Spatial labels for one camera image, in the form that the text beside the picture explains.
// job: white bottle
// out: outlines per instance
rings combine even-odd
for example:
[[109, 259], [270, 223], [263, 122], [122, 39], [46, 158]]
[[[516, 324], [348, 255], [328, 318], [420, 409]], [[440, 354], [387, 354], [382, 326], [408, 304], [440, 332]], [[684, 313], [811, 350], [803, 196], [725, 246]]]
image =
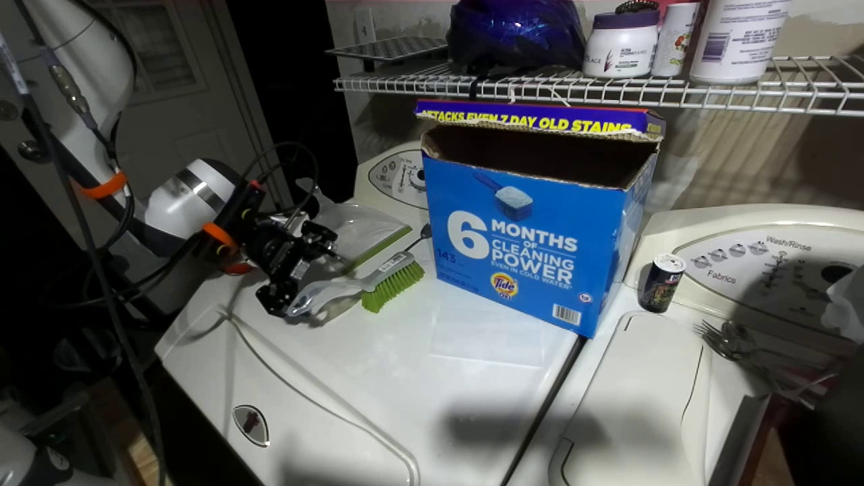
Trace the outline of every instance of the white bottle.
[[706, 0], [687, 79], [755, 83], [786, 25], [791, 0]]
[[594, 79], [648, 76], [656, 48], [656, 10], [597, 14], [583, 72]]
[[671, 2], [663, 14], [649, 76], [680, 76], [691, 50], [693, 25], [699, 18], [699, 2]]

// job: washing machine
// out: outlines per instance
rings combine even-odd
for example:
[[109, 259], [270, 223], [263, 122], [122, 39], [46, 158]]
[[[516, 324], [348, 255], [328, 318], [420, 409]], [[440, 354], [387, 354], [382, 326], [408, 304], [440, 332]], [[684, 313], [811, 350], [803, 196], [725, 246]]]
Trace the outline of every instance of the washing machine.
[[[417, 234], [417, 141], [359, 165], [351, 203]], [[663, 313], [648, 313], [641, 266], [668, 253], [687, 262], [684, 278]], [[417, 282], [381, 313], [354, 304], [323, 326], [263, 313], [258, 278], [211, 278], [157, 354], [267, 486], [703, 482], [740, 400], [757, 388], [699, 330], [734, 318], [832, 339], [811, 326], [811, 292], [864, 262], [864, 215], [656, 212], [589, 342], [436, 281], [428, 241], [413, 255]]]

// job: detergent box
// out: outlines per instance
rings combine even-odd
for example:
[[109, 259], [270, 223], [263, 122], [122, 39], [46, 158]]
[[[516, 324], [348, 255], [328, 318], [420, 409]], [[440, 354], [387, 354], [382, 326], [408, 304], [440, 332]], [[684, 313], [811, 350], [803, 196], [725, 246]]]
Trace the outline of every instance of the detergent box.
[[417, 99], [440, 281], [594, 338], [641, 230], [660, 122], [639, 107]]

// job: white wire shelving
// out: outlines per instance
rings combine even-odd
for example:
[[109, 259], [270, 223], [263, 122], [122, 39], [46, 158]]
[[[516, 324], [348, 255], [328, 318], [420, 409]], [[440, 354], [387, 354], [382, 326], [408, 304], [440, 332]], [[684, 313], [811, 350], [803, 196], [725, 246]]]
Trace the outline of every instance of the white wire shelving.
[[578, 69], [475, 79], [432, 65], [413, 72], [333, 79], [338, 91], [475, 97], [563, 104], [644, 104], [697, 110], [761, 110], [864, 118], [864, 56], [774, 56], [757, 83], [701, 85], [684, 79], [589, 79]]

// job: round logo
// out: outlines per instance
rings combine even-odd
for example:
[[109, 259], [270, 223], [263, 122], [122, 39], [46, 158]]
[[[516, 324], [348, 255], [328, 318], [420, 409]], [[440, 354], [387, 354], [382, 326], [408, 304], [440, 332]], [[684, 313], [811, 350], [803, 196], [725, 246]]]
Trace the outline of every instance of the round logo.
[[504, 299], [513, 299], [517, 295], [517, 282], [508, 272], [491, 272], [491, 289]]

